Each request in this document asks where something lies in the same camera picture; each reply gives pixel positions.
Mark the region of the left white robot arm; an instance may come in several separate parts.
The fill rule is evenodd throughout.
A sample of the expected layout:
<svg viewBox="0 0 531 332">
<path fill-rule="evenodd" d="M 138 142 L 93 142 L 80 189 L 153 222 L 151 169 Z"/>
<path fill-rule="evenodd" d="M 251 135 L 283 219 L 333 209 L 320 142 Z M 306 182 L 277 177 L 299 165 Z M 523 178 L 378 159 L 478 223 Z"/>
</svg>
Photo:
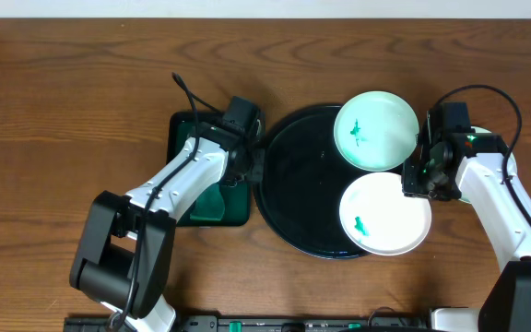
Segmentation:
<svg viewBox="0 0 531 332">
<path fill-rule="evenodd" d="M 175 319 L 163 292 L 177 223 L 212 185 L 254 179 L 258 139 L 193 134 L 150 180 L 92 202 L 69 284 L 112 310 L 107 331 L 168 331 Z"/>
</svg>

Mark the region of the green sponge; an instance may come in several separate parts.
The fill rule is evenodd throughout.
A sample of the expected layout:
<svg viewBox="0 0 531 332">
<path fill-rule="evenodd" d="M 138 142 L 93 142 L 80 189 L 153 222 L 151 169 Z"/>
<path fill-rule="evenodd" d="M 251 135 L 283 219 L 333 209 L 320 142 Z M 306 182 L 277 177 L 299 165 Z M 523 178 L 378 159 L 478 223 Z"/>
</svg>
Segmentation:
<svg viewBox="0 0 531 332">
<path fill-rule="evenodd" d="M 219 222 L 225 214 L 225 202 L 218 184 L 210 185 L 195 201 L 190 219 L 197 222 Z"/>
</svg>

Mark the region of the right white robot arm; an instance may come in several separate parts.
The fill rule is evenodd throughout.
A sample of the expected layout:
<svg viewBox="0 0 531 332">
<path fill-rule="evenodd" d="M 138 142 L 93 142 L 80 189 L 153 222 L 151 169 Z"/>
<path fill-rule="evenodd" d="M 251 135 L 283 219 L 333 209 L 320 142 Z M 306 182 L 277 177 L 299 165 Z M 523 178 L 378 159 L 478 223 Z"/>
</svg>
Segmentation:
<svg viewBox="0 0 531 332">
<path fill-rule="evenodd" d="M 419 135 L 418 158 L 404 163 L 406 196 L 435 200 L 464 197 L 475 210 L 501 270 L 478 309 L 430 313 L 435 331 L 531 331 L 531 199 L 496 134 Z"/>
</svg>

